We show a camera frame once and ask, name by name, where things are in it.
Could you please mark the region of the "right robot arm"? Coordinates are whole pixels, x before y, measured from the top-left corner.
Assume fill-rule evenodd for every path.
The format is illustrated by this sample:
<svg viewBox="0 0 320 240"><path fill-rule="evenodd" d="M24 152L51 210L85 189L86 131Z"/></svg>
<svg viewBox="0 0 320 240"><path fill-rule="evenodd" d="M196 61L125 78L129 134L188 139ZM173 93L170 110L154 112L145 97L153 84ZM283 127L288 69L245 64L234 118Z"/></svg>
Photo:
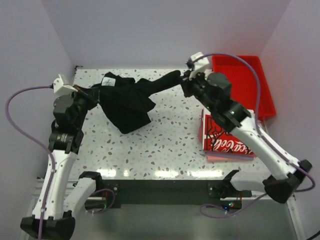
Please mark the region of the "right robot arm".
<svg viewBox="0 0 320 240"><path fill-rule="evenodd" d="M289 154L260 128L255 115L231 98L232 84L224 74L206 76L187 70L180 84L186 98L195 97L215 123L244 143L270 172L264 178L237 170L223 183L223 192L230 197L243 190L264 192L277 203L286 203L309 175L312 164Z"/></svg>

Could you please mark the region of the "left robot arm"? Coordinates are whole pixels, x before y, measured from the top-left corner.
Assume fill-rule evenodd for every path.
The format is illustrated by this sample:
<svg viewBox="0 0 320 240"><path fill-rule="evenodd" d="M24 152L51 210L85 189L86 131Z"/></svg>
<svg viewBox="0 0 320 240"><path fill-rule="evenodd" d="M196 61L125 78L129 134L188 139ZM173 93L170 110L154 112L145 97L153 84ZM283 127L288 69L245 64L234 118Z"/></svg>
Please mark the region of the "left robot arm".
<svg viewBox="0 0 320 240"><path fill-rule="evenodd" d="M69 176L84 137L82 127L86 115L97 104L96 99L82 91L61 95L54 101L42 189L31 216L22 218L20 223L20 228L30 237L69 240L87 198L103 192L101 174L89 171L80 175L74 189L66 195Z"/></svg>

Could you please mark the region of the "black t-shirt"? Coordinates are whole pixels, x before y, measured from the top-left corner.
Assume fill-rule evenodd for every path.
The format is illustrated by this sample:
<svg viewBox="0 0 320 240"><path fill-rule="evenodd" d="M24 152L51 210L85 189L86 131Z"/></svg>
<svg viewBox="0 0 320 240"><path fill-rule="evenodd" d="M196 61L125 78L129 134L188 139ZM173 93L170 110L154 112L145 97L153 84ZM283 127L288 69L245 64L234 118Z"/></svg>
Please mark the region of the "black t-shirt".
<svg viewBox="0 0 320 240"><path fill-rule="evenodd" d="M107 72L100 83L87 89L99 101L105 116L122 134L138 130L151 122L148 112L156 104L150 96L180 83L181 72L171 71L157 80L121 77Z"/></svg>

